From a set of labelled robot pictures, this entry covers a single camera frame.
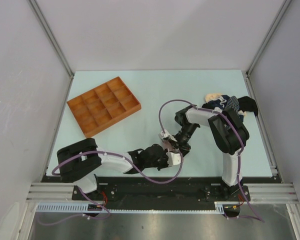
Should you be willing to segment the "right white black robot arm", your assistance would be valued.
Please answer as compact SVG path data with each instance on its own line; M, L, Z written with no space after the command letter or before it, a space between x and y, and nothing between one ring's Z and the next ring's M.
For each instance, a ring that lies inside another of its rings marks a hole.
M188 106L175 114L174 120L181 126L179 132L171 135L167 130L161 132L161 139L168 148L179 150L186 156L191 147L189 141L195 130L201 126L209 127L216 146L222 152L223 170L220 194L232 201L243 189L241 154L250 134L233 108L212 110Z

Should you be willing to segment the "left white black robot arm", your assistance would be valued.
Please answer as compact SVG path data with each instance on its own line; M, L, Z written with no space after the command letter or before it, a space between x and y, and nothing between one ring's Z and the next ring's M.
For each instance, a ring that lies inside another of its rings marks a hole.
M161 170L172 166L168 151L158 144L146 149L108 154L98 147L93 138L87 138L57 151L58 170L63 183L75 183L90 200L100 196L97 168L123 174L137 174L148 168Z

